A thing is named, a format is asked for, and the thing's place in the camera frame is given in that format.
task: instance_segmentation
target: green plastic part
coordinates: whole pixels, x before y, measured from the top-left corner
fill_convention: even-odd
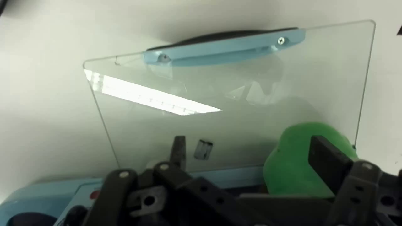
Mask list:
[[[288,129],[264,165],[264,180],[273,196],[333,198],[333,193],[308,162],[312,136],[323,136],[351,160],[358,160],[351,142],[323,124]]]

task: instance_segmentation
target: white wall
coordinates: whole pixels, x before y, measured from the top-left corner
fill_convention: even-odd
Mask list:
[[[389,0],[11,0],[0,19],[0,201],[49,178],[115,169],[88,85],[86,60],[176,42],[184,31],[377,23],[358,150],[402,166],[402,2]]]

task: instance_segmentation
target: light blue bracket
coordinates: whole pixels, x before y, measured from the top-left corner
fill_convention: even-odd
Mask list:
[[[144,53],[146,65],[191,67],[243,62],[264,57],[304,41],[302,29],[257,34],[200,44],[163,48]]]

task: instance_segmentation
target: hole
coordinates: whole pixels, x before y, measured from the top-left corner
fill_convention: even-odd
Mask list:
[[[218,199],[217,199],[217,204],[220,204],[220,205],[222,205],[222,204],[224,204],[224,203],[225,203],[225,201],[224,201],[223,198],[218,198]]]
[[[351,201],[352,201],[353,204],[361,204],[361,200],[357,199],[357,198],[351,198]]]
[[[200,190],[201,190],[203,193],[206,193],[206,191],[209,191],[209,188],[201,186]]]
[[[395,200],[391,196],[384,196],[381,198],[381,204],[385,206],[392,206],[395,204]]]
[[[365,191],[365,189],[362,186],[356,186],[355,190],[357,191]]]
[[[145,200],[144,200],[144,204],[146,206],[152,206],[155,204],[156,199],[154,196],[147,196]]]

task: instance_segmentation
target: glass pane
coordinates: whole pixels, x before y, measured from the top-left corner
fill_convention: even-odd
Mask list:
[[[297,31],[299,43],[248,61],[161,66],[137,53],[88,61],[85,72],[122,167],[168,161],[176,136],[186,136],[188,171],[262,166],[293,125],[325,122],[356,142],[374,29]],[[195,159],[205,144],[208,160]]]

